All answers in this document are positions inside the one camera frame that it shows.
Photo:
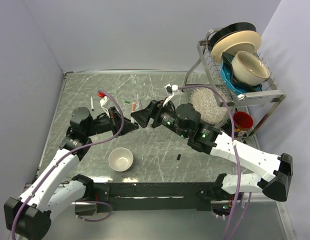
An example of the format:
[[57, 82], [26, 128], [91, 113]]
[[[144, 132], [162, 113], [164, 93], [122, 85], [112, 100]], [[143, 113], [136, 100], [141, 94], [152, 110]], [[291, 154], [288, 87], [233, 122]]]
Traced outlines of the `white pen black tip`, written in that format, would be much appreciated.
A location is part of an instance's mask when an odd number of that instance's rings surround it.
[[91, 109], [91, 111], [94, 111], [94, 110], [95, 110], [93, 96], [90, 96], [90, 109]]

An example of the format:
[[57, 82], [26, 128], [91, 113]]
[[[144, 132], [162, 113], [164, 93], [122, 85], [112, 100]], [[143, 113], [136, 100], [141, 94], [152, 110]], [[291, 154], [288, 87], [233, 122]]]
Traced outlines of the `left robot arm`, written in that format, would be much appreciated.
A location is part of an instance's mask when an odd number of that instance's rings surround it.
[[112, 132], [114, 137], [118, 137], [139, 128], [114, 106], [108, 110], [96, 118], [86, 107], [78, 107], [72, 112], [66, 136], [53, 160], [31, 187], [17, 199], [10, 197], [4, 204], [6, 228], [12, 234], [41, 240], [53, 219], [72, 202], [96, 199], [94, 181], [81, 174], [72, 177], [65, 188], [57, 189], [92, 146], [91, 136]]

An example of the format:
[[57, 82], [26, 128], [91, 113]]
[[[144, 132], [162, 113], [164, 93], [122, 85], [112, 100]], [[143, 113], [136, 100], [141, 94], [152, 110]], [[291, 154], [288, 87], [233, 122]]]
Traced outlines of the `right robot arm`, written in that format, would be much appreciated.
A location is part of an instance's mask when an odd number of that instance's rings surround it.
[[201, 120], [201, 114], [192, 104], [184, 103], [174, 108], [172, 103], [152, 100], [131, 117], [145, 128], [150, 120], [152, 127], [164, 126], [187, 139], [193, 150], [229, 160], [250, 173], [220, 174], [214, 186], [214, 195], [225, 199], [240, 192], [263, 193], [266, 197], [285, 202], [293, 176], [293, 158], [287, 153], [267, 153], [245, 143], [233, 140], [226, 133]]

